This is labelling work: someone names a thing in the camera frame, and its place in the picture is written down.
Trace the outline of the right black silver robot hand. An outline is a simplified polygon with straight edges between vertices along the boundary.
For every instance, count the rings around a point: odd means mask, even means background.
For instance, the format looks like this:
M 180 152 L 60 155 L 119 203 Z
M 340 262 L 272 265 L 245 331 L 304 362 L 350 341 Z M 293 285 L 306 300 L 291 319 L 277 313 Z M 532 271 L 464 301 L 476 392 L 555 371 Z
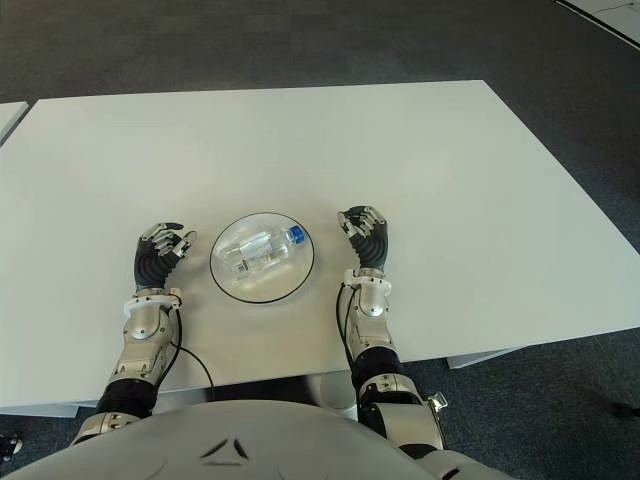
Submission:
M 384 271 L 388 222 L 373 206 L 353 206 L 337 213 L 338 224 L 359 259 L 359 267 Z

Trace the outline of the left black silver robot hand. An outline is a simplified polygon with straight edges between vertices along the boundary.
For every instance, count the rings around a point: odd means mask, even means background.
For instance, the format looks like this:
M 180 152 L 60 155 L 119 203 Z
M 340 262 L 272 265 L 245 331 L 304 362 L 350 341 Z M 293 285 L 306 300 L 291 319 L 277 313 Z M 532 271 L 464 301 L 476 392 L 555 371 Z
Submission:
M 175 222 L 157 223 L 138 238 L 133 264 L 136 291 L 165 288 L 197 236 L 194 230 L 182 233 L 183 228 Z

